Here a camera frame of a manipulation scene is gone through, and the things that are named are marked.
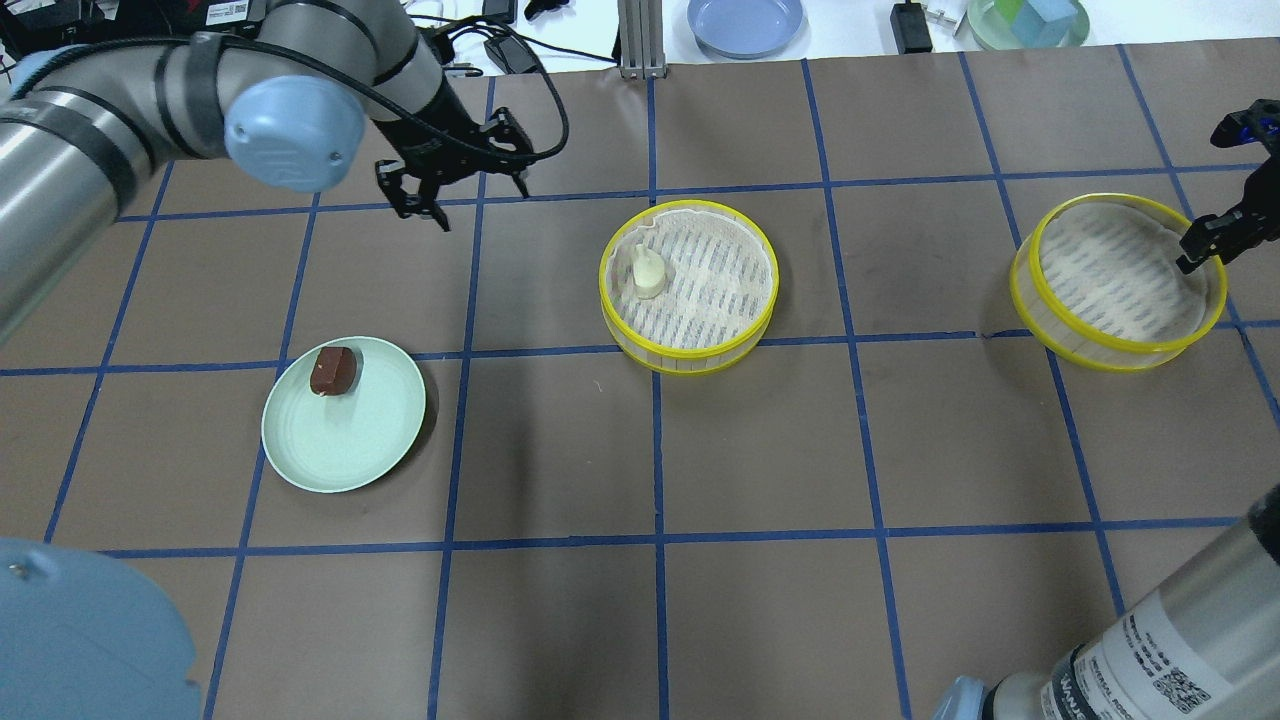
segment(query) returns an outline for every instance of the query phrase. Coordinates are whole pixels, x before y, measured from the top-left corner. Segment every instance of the light blue plate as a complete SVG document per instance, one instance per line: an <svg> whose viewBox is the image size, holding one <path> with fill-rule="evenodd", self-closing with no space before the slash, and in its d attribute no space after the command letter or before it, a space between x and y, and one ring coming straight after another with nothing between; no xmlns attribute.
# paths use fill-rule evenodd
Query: light blue plate
<svg viewBox="0 0 1280 720"><path fill-rule="evenodd" d="M772 55L804 23L800 0L689 0L689 28L704 47L727 58Z"/></svg>

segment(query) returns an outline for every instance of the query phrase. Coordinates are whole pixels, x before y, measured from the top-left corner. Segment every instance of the brown food item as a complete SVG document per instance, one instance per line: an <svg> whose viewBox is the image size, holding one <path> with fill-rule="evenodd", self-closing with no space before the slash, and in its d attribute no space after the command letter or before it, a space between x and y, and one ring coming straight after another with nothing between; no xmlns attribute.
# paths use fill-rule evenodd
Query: brown food item
<svg viewBox="0 0 1280 720"><path fill-rule="evenodd" d="M311 392L342 395L356 382L356 354L349 347L324 347L311 368Z"/></svg>

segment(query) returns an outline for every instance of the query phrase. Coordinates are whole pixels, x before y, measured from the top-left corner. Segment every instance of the barcode label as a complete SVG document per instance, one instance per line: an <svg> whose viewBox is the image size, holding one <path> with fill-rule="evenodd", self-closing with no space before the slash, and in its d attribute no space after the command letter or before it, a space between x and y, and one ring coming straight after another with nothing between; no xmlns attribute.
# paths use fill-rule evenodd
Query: barcode label
<svg viewBox="0 0 1280 720"><path fill-rule="evenodd" d="M1190 715L1193 710L1213 700L1178 667L1162 675L1155 685L1183 715Z"/></svg>
<svg viewBox="0 0 1280 720"><path fill-rule="evenodd" d="M248 19L248 0L237 0L210 5L205 24L238 23L244 19Z"/></svg>
<svg viewBox="0 0 1280 720"><path fill-rule="evenodd" d="M1101 720L1196 720L1231 683L1187 644L1153 592L1075 659L1080 691Z"/></svg>

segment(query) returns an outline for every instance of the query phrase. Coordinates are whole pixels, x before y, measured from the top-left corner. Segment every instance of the plate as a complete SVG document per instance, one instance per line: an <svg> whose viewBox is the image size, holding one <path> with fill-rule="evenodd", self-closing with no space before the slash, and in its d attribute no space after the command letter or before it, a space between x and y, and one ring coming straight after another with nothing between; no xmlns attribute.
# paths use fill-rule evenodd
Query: plate
<svg viewBox="0 0 1280 720"><path fill-rule="evenodd" d="M1089 13L1080 0L1071 0L1079 10L1075 23L1066 31L1066 37L1057 44L1059 47L1079 47L1089 37ZM1009 23L996 12L996 0L970 0L969 27L973 28L973 38L984 50L1023 50L1021 41L1009 29Z"/></svg>
<svg viewBox="0 0 1280 720"><path fill-rule="evenodd" d="M740 60L782 50L800 32L800 0L689 0L689 28L698 42Z"/></svg>
<svg viewBox="0 0 1280 720"><path fill-rule="evenodd" d="M349 347L356 382L342 395L311 392L320 350ZM403 350L376 337L343 337L294 360L266 397L262 447L282 478L311 492L344 492L387 474L422 428L426 386Z"/></svg>

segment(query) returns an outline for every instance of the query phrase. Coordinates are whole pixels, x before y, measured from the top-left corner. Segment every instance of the power adapter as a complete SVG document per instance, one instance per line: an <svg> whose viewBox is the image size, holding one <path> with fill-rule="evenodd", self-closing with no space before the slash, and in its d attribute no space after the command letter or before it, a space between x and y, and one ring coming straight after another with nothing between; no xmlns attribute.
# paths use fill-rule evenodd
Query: power adapter
<svg viewBox="0 0 1280 720"><path fill-rule="evenodd" d="M932 53L933 40L929 38L929 24L924 19L924 8L919 3L897 3L890 10L888 24L893 28L893 42L897 54Z"/></svg>
<svg viewBox="0 0 1280 720"><path fill-rule="evenodd" d="M493 60L493 64L502 68L507 74L522 74L538 72L538 58L535 58L518 40L509 35L490 37L484 41L484 51Z"/></svg>

